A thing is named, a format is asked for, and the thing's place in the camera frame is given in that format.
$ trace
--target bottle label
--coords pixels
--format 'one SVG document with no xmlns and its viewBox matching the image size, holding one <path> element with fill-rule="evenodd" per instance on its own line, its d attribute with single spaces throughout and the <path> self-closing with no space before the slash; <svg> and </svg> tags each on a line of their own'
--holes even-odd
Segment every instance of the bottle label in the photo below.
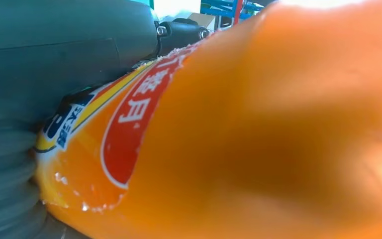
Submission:
<svg viewBox="0 0 382 239">
<path fill-rule="evenodd" d="M 128 188 L 145 130 L 158 101 L 173 74 L 196 47 L 188 46 L 157 61 L 142 74 L 113 114 L 103 138 L 100 158 L 105 174 L 116 186 Z"/>
</svg>

